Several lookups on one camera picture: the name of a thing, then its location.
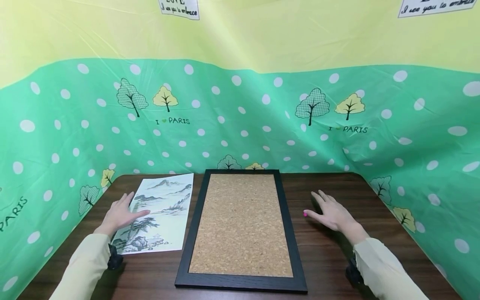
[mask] landscape painting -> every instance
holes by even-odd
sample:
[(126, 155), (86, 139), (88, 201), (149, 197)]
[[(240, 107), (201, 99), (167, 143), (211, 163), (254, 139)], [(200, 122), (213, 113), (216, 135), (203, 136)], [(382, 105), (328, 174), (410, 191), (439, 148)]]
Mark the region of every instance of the landscape painting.
[(150, 214), (120, 229), (112, 245), (119, 254), (181, 250), (187, 225), (193, 174), (144, 179), (130, 204)]

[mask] left hand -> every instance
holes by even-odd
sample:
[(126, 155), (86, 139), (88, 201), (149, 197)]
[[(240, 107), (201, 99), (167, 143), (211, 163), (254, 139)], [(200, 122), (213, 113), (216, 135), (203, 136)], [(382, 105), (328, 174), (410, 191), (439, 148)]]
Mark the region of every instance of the left hand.
[(132, 223), (134, 220), (146, 216), (150, 213), (150, 210), (142, 210), (137, 213), (131, 213), (129, 210), (130, 201), (133, 198), (134, 193), (123, 194), (120, 200), (112, 203), (112, 206), (107, 211), (102, 225), (98, 227), (94, 233), (103, 233), (107, 235), (114, 234), (117, 230), (124, 228)]

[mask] dark wooden tabletop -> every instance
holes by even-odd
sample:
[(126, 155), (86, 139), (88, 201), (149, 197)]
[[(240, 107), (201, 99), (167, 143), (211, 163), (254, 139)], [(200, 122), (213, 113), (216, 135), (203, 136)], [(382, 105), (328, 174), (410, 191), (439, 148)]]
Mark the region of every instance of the dark wooden tabletop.
[[(60, 282), (70, 256), (85, 236), (98, 227), (113, 201), (136, 191), (144, 178), (168, 175), (123, 175), (118, 177), (97, 204), (55, 252), (18, 299), (48, 299)], [(195, 175), (187, 232), (202, 175)], [(381, 240), (400, 260), (413, 281), (429, 299), (459, 300), (435, 266), (397, 222), (373, 190), (359, 175), (282, 174), (292, 217), (308, 295), (218, 291), (175, 288), (181, 252), (126, 255), (122, 269), (106, 271), (93, 300), (365, 300), (375, 299), (367, 288), (354, 289), (345, 277), (347, 257), (352, 256), (346, 239), (303, 217), (311, 208), (310, 191), (322, 189), (343, 204), (373, 238)]]

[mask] cork surface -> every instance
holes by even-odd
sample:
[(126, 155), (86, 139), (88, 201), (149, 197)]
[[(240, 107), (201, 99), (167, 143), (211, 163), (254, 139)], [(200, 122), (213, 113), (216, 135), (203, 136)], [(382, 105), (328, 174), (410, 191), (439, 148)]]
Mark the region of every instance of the cork surface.
[(211, 175), (189, 272), (293, 277), (273, 175)]

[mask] beige sleeve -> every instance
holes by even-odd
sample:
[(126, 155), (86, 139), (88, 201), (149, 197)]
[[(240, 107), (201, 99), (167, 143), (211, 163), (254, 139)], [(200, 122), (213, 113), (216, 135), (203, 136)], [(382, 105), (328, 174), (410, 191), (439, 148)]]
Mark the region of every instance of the beige sleeve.
[(88, 300), (110, 258), (106, 234), (90, 234), (78, 246), (50, 300)]
[(353, 246), (363, 282), (380, 300), (428, 300), (402, 264), (379, 240), (368, 238)]

